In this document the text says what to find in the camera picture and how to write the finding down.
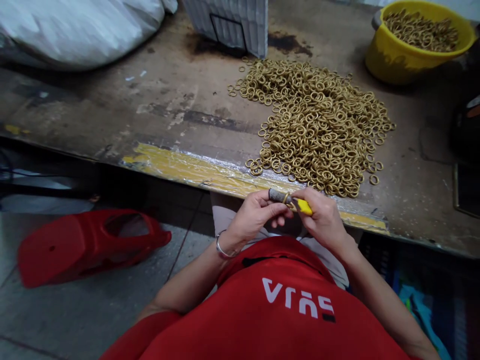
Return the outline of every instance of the white plastic bag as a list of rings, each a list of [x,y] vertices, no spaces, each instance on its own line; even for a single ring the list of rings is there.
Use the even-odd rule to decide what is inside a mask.
[[[111,63],[158,30],[177,0],[3,0],[0,58],[85,71]]]

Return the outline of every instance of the silver bangle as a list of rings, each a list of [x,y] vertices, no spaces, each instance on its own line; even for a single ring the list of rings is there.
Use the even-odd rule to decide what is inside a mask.
[[[219,244],[220,235],[225,230],[220,231],[216,236],[216,251],[218,253],[218,256],[220,256],[223,260],[231,260],[231,259],[235,258],[238,255],[238,253],[235,253],[233,255],[228,255],[225,251],[222,250],[222,248],[220,247],[220,244]]]

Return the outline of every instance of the wooden workbench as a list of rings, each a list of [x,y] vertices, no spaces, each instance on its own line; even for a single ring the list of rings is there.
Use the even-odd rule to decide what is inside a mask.
[[[373,91],[397,123],[375,153],[385,165],[380,184],[363,183],[358,198],[337,199],[345,223],[479,258],[480,220],[452,206],[447,133],[458,99],[455,72],[444,67],[402,89],[373,79],[364,56],[375,11],[271,1],[268,57],[353,73],[353,84]],[[240,65],[197,36],[180,7],[147,43],[107,67],[81,74],[2,69],[0,135],[237,197],[299,188],[270,171],[252,177],[244,167],[258,157],[257,132],[271,108],[228,96]]]

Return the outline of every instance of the yellow bucket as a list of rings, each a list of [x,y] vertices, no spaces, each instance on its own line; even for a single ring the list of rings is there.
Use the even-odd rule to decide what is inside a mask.
[[[383,23],[384,16],[399,13],[419,12],[432,21],[451,19],[451,26],[458,30],[458,46],[452,52],[422,50],[393,35]],[[365,64],[377,79],[394,85],[405,85],[415,81],[425,70],[432,69],[466,52],[476,40],[470,22],[449,8],[426,1],[396,1],[380,12],[381,25],[375,32],[366,53]]]

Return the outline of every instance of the white lettering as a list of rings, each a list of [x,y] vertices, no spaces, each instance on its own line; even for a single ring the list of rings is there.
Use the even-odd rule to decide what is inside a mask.
[[[295,293],[296,290],[293,287],[287,287],[285,289],[285,307],[292,308],[292,293]]]
[[[271,304],[277,298],[277,295],[279,294],[280,289],[283,285],[281,283],[278,283],[273,289],[273,291],[270,291],[270,284],[272,283],[272,280],[267,279],[266,277],[263,277],[261,280],[263,282],[263,287],[265,288],[266,299]]]
[[[317,307],[315,306],[315,303],[310,300],[312,298],[312,294],[309,292],[302,291],[301,295],[306,298],[301,298],[300,299],[300,304],[299,304],[299,311],[300,314],[307,314],[307,305],[310,308],[310,314],[312,318],[318,319],[319,315],[317,313]]]
[[[334,308],[332,307],[332,302],[329,298],[319,296],[318,297],[318,304],[320,305],[320,309],[323,310],[330,310],[332,313],[334,312]]]

